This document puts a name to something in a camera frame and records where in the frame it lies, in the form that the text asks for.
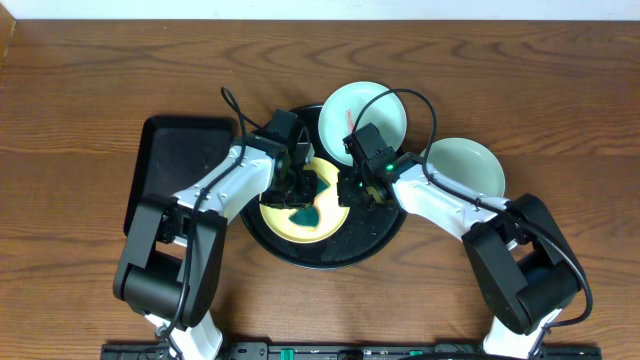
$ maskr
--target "wooden table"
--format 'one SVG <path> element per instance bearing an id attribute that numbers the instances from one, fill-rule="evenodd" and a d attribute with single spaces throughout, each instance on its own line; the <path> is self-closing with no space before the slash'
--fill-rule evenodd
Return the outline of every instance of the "wooden table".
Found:
<path id="1" fill-rule="evenodd" d="M 428 95 L 438 138 L 488 145 L 507 196 L 549 206 L 596 303 L 548 342 L 636 358 L 639 34 L 639 23 L 19 22 L 0 73 L 0 357 L 97 358 L 105 342 L 153 339 L 111 290 L 146 118 L 231 115 L 227 85 L 264 123 L 371 80 Z M 420 151 L 430 118 L 403 101 L 404 146 Z M 339 271 L 286 264 L 235 221 L 212 311 L 227 334 L 276 342 L 478 342 L 491 322 L 463 247 L 413 216 Z"/>

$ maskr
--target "white plate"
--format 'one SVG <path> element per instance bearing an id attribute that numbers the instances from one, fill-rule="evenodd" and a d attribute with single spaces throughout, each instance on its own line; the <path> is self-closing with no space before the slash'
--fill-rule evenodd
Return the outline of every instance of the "white plate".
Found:
<path id="1" fill-rule="evenodd" d="M 353 158 L 344 150 L 344 139 L 351 134 L 362 108 L 374 97 L 389 90 L 368 82 L 351 83 L 336 90 L 324 103 L 318 120 L 320 141 L 329 155 L 345 165 L 353 165 Z M 387 143 L 398 150 L 407 132 L 407 114 L 396 94 L 378 99 L 362 115 L 358 128 L 373 123 Z"/>
<path id="2" fill-rule="evenodd" d="M 449 138 L 436 141 L 431 146 L 427 161 L 462 185 L 488 196 L 504 196 L 506 180 L 500 162 L 489 149 L 473 140 Z"/>

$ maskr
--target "white background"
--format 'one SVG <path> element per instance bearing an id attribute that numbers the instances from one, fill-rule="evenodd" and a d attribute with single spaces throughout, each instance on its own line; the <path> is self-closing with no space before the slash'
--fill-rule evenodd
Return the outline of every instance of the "white background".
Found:
<path id="1" fill-rule="evenodd" d="M 20 19 L 640 20 L 640 0 L 0 0 Z"/>

